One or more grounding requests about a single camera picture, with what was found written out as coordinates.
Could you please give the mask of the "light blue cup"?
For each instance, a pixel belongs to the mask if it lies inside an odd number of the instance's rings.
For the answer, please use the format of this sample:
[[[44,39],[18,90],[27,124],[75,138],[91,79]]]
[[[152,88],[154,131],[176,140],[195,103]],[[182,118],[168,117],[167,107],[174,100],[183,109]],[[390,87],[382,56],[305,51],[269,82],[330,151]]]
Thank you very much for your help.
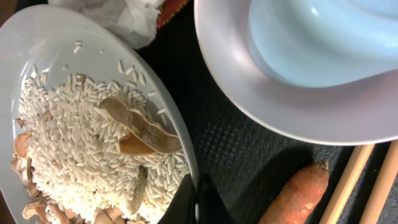
[[[397,1],[253,0],[248,44],[263,74],[324,88],[397,70]]]

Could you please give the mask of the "white small bowl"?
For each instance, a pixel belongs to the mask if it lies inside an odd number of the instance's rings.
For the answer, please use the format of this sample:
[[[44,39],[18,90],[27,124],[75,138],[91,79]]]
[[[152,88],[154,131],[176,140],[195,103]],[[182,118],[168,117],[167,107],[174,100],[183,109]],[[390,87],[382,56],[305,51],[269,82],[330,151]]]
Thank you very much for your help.
[[[195,1],[197,39],[222,92],[262,126],[300,141],[354,146],[397,138],[397,74],[331,88],[268,78],[247,45],[249,1]]]

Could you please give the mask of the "wooden chopstick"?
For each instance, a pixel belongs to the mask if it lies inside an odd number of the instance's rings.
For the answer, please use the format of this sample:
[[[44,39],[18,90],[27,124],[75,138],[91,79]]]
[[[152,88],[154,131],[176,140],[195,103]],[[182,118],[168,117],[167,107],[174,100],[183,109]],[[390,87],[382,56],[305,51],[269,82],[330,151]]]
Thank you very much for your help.
[[[392,141],[359,224],[376,224],[397,175],[397,140]]]
[[[356,146],[323,213],[320,224],[336,224],[375,144]]]

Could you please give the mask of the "white dinner plate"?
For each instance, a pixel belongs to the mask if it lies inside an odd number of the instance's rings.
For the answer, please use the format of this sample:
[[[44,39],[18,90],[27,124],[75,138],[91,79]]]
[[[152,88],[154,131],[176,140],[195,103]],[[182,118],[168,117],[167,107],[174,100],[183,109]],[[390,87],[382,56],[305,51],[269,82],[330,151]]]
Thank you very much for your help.
[[[31,6],[1,26],[1,192],[16,223],[24,223],[22,211],[30,202],[10,166],[14,138],[22,132],[16,119],[24,82],[46,74],[45,87],[56,88],[69,75],[81,74],[96,82],[124,85],[133,76],[120,73],[119,63],[144,76],[146,83],[137,87],[147,97],[147,110],[168,132],[179,136],[192,179],[197,181],[195,151],[182,115],[145,60],[83,14],[48,4]]]

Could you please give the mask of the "white tissue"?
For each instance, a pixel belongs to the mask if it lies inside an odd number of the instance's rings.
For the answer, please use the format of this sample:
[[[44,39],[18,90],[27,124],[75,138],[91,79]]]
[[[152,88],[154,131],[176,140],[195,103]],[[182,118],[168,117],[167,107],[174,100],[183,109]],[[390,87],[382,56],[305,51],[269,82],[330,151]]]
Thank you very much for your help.
[[[128,46],[140,49],[156,37],[157,18],[164,0],[48,0],[48,3],[80,12]]]

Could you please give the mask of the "rice and shell leftovers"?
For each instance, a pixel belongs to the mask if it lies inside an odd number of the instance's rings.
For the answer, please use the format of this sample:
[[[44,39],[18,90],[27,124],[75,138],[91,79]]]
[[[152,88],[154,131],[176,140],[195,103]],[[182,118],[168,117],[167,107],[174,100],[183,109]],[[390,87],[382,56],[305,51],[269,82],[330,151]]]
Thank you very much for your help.
[[[81,74],[46,88],[47,75],[21,88],[22,132],[10,162],[30,202],[29,223],[157,223],[190,167],[177,134],[146,108],[134,67],[124,85]]]

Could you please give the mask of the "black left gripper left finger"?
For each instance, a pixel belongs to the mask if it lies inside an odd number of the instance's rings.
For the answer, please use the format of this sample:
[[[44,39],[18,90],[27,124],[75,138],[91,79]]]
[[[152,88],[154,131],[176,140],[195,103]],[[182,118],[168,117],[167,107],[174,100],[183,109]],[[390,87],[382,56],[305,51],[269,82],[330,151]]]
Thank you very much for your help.
[[[176,191],[168,209],[158,224],[194,224],[195,191],[192,178],[187,174]]]

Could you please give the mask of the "red snack wrapper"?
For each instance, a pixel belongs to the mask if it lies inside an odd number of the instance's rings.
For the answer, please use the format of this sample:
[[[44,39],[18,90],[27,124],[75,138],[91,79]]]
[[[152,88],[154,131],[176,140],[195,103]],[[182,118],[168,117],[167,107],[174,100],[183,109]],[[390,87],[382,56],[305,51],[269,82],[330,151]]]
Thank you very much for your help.
[[[159,7],[160,14],[157,17],[157,30],[168,24],[189,2],[190,0],[165,0],[163,5]]]

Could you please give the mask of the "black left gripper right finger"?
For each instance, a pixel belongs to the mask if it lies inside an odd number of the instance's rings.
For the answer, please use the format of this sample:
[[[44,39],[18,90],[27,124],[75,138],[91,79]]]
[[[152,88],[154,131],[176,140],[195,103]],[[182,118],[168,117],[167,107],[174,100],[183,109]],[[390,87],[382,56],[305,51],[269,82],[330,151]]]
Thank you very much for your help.
[[[236,224],[208,174],[198,183],[198,216],[200,224]]]

